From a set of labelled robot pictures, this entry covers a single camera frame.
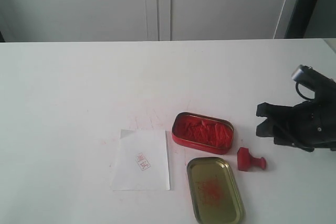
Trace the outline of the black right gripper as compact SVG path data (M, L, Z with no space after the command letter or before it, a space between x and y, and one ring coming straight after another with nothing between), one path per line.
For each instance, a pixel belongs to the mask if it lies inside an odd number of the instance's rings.
M257 137L273 137L274 144L307 152L316 148L335 151L335 82L329 78L300 80L314 92L314 98L295 106L269 103L257 105L256 116L264 120L256 127Z

